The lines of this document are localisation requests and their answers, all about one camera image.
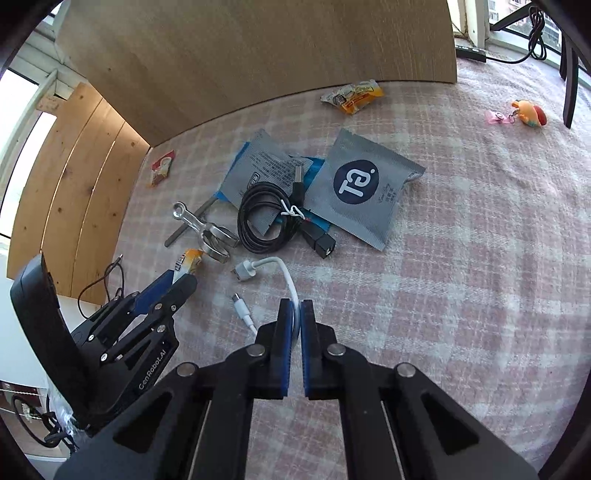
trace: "logo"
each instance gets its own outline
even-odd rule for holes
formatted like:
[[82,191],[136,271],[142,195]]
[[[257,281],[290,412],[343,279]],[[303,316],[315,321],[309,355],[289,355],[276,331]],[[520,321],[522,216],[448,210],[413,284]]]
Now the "logo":
[[148,382],[150,381],[150,377],[152,375],[154,375],[154,372],[156,371],[160,362],[164,358],[164,355],[166,355],[166,350],[161,350],[160,353],[158,354],[158,356],[156,357],[156,361],[152,364],[150,369],[146,372],[146,376],[142,380],[142,383],[139,384],[140,390],[143,390],[146,387],[146,385],[148,385]]
[[250,187],[252,187],[256,182],[259,181],[260,178],[261,176],[257,172],[254,172],[252,174],[251,179],[248,180],[248,185],[246,185],[246,189],[248,190]]
[[378,168],[369,160],[355,160],[336,171],[333,187],[341,202],[357,205],[374,196],[378,183]]

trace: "usb-a connector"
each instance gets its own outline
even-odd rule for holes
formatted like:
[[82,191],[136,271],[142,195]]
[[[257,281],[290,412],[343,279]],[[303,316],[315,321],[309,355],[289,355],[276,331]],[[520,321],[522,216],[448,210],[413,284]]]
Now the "usb-a connector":
[[304,183],[302,181],[303,176],[304,169],[301,165],[298,165],[295,168],[295,178],[290,196],[290,203],[298,208],[302,208],[304,206],[304,195],[306,194],[306,191],[304,190]]

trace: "white wall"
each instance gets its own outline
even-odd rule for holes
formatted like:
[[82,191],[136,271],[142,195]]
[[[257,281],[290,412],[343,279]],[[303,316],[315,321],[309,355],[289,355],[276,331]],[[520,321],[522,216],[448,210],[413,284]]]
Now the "white wall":
[[[7,256],[0,252],[0,380],[29,387],[47,388],[47,375],[27,341],[17,315],[12,308],[10,288],[12,280],[6,277]],[[72,331],[82,323],[76,299],[59,296],[61,314]],[[88,315],[98,306],[81,302]]]

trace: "gray packet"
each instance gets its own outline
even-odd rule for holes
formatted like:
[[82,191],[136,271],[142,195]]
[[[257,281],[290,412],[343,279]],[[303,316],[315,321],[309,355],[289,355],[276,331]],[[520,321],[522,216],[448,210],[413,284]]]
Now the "gray packet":
[[381,251],[402,187],[424,172],[402,155],[341,129],[304,207]]
[[[279,185],[289,196],[293,188],[296,167],[302,166],[303,175],[305,175],[312,163],[309,158],[288,155],[264,129],[260,129],[226,175],[220,191],[236,208],[240,208],[242,196],[246,190],[258,181],[270,181]],[[254,228],[265,235],[277,215],[277,210],[262,207],[251,215],[249,221]]]

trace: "small snack package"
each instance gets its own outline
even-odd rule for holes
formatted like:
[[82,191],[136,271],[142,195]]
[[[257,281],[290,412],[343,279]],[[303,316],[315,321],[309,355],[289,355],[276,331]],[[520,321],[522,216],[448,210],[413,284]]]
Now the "small snack package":
[[195,275],[197,267],[201,263],[203,252],[196,248],[188,248],[185,250],[176,263],[174,264],[173,283],[181,278],[185,273]]
[[168,169],[174,160],[174,150],[168,152],[152,163],[150,172],[150,186],[155,187],[158,183],[168,177]]
[[350,83],[338,90],[327,93],[320,100],[330,103],[349,115],[359,112],[365,105],[373,102],[377,97],[383,97],[384,91],[375,80]]

